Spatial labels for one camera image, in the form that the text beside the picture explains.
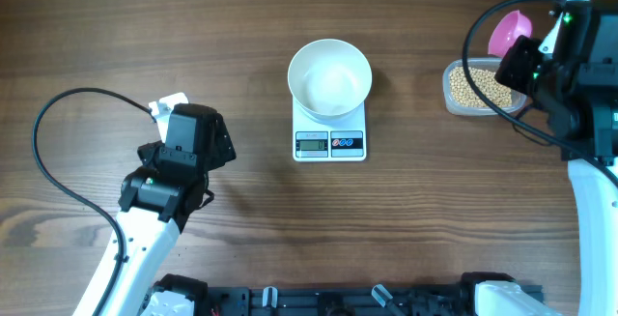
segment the white kitchen scale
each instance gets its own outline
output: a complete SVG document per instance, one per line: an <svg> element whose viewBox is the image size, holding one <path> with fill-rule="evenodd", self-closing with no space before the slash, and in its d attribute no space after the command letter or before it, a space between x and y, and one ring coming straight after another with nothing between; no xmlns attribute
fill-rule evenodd
<svg viewBox="0 0 618 316"><path fill-rule="evenodd" d="M333 119L316 118L292 103L292 155L299 162L362 161L367 157L365 103Z"/></svg>

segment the wooden surface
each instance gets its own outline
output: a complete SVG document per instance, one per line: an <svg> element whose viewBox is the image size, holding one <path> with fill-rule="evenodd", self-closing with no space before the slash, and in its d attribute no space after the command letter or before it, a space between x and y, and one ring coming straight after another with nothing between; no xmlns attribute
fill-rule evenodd
<svg viewBox="0 0 618 316"><path fill-rule="evenodd" d="M79 86L143 103L184 91L226 119L238 159L211 173L214 203L157 277L332 287L495 271L544 285L549 305L575 314L576 206L558 151L444 106L444 68L498 1L0 0L0 314L71 313L111 233L30 150L42 105ZM542 37L547 7L523 10ZM322 38L355 44L373 67L365 162L292 159L286 70ZM85 94L50 110L40 145L58 179L115 214L136 148L157 139L141 112Z"/></svg>

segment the pink scoop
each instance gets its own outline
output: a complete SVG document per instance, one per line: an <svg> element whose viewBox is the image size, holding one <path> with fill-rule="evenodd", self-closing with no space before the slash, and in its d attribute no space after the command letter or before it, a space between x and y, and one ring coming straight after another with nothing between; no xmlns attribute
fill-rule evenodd
<svg viewBox="0 0 618 316"><path fill-rule="evenodd" d="M506 14L493 30L488 53L497 57L504 57L511 46L515 44L515 40L521 35L525 37L532 35L530 19L520 11Z"/></svg>

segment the black metal base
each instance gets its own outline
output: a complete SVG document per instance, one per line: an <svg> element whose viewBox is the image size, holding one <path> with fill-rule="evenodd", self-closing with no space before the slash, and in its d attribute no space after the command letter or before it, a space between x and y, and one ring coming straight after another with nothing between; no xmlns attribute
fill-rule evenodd
<svg viewBox="0 0 618 316"><path fill-rule="evenodd" d="M473 316L469 300L469 289L473 285L469 281L483 281L484 274L487 273L464 274L461 282L450 285L421 285L388 291L393 303L407 316ZM497 279L496 276L510 278L505 274L491 274L492 280ZM521 289L543 302L541 286L521 286ZM264 290L261 289L209 288L206 282L171 274L159 281L152 293L164 290L183 294L194 301L196 316L393 316L372 297L371 287L279 289L276 308L263 307Z"/></svg>

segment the white bowl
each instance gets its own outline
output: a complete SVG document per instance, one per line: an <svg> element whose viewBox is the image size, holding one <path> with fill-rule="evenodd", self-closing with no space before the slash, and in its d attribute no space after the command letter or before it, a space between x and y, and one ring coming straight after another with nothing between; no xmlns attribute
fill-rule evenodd
<svg viewBox="0 0 618 316"><path fill-rule="evenodd" d="M346 115L365 101L372 74L367 58L355 46L339 40L305 45L288 68L295 100L319 119Z"/></svg>

